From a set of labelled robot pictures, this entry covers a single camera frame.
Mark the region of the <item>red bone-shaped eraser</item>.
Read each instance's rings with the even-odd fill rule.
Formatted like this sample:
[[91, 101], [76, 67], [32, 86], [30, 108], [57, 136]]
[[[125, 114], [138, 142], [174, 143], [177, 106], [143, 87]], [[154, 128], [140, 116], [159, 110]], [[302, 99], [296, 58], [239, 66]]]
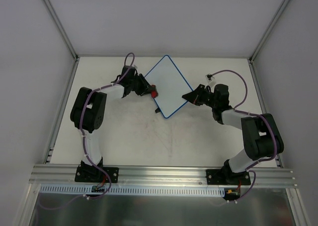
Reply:
[[153, 99], [155, 99], [156, 97], [158, 97], [158, 91], [155, 85], [151, 85], [150, 87], [150, 95]]

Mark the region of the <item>blue-framed whiteboard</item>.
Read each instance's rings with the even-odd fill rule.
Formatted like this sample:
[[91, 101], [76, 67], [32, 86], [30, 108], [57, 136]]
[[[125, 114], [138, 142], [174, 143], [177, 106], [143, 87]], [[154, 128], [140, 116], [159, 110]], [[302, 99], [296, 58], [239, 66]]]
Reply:
[[193, 91], [169, 55], [163, 56], [145, 75], [145, 79], [156, 86], [158, 96], [154, 101], [165, 119], [181, 109], [187, 103], [182, 96]]

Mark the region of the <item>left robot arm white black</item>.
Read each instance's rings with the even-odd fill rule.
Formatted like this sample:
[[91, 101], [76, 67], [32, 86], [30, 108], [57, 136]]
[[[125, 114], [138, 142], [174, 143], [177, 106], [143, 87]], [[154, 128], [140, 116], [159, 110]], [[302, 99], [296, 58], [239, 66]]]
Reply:
[[77, 182], [96, 182], [103, 178], [103, 157], [96, 131], [101, 127], [106, 103], [126, 97], [131, 92], [138, 96], [158, 96], [156, 86], [149, 84], [132, 66], [125, 65], [111, 84], [97, 89], [81, 87], [71, 110], [70, 120], [79, 130], [83, 144], [83, 158], [77, 168]]

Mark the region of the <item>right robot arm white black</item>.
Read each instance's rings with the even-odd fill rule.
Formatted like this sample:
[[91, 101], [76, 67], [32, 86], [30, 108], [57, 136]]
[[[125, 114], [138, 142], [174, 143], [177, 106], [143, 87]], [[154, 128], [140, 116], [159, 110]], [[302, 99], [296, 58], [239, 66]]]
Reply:
[[218, 84], [212, 91], [209, 86], [199, 85], [190, 93], [182, 95], [186, 101], [212, 108], [213, 118], [222, 125], [242, 131], [243, 149], [226, 160], [223, 167], [212, 178], [222, 179], [228, 184], [237, 184], [250, 168], [276, 157], [284, 150], [284, 144], [271, 114], [252, 114], [230, 106], [229, 87]]

